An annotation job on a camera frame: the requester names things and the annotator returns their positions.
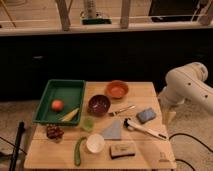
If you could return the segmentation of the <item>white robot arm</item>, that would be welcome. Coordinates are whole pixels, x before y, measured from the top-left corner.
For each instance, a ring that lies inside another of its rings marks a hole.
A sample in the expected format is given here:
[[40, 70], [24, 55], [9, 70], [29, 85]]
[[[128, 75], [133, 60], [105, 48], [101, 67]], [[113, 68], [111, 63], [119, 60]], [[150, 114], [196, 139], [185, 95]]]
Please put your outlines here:
[[166, 74], [166, 86], [158, 95], [162, 122], [165, 125], [175, 117], [174, 108], [183, 104], [186, 99], [213, 115], [213, 88], [205, 84], [207, 78], [207, 67], [200, 62], [171, 69]]

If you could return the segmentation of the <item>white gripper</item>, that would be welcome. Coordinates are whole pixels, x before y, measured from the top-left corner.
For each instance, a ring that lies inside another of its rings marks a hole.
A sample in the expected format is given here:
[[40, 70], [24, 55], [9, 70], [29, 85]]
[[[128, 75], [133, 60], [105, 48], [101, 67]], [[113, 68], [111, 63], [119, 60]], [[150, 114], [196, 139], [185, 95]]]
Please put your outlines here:
[[174, 119], [176, 111], [162, 96], [159, 97], [159, 104], [162, 112], [162, 122], [164, 125], [168, 125]]

